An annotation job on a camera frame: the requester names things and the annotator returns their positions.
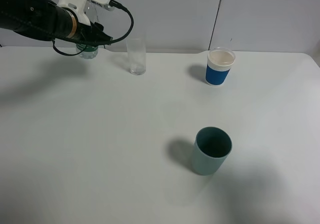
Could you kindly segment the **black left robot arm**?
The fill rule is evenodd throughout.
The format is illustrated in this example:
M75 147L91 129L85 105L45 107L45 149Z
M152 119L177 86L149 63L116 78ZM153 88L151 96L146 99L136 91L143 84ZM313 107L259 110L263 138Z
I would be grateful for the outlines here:
M59 7L51 0L0 0L0 27L39 40L109 44L113 38L98 23L79 22L75 10Z

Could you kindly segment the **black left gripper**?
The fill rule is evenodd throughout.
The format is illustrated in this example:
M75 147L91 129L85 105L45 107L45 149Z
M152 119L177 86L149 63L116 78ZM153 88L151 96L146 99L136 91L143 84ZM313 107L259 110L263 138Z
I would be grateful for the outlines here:
M73 38L80 41L94 42L94 46L111 45L113 38L103 32L104 27L100 23L92 23L85 25L77 23Z

